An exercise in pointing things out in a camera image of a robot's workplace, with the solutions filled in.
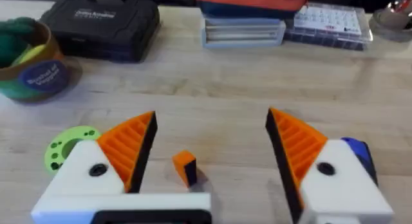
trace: orange ridged surface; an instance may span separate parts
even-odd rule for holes
[[[328,138],[292,115],[272,107],[270,110],[281,137],[296,189],[299,189],[303,177]]]
[[[140,148],[155,112],[131,118],[101,135],[97,142],[122,179],[125,191],[131,186]]]

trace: orange bag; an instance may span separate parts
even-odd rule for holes
[[[197,0],[202,12],[212,17],[292,18],[307,0]]]

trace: orange gripper pad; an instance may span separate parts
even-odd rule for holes
[[[174,168],[187,187],[197,182],[196,158],[187,150],[173,156]]]
[[[139,192],[156,132],[156,114],[151,111],[117,125],[97,139],[126,192]]]
[[[296,189],[328,138],[292,115],[270,108]]]

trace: label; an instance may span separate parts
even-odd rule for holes
[[[53,93],[68,85],[69,73],[61,61],[42,61],[22,71],[19,81],[30,89]]]
[[[73,18],[77,19],[113,19],[116,12],[94,11],[92,9],[81,8],[75,11]]]

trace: clear plastic container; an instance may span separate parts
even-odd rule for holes
[[[363,8],[308,3],[286,21],[284,40],[362,51],[373,36]]]

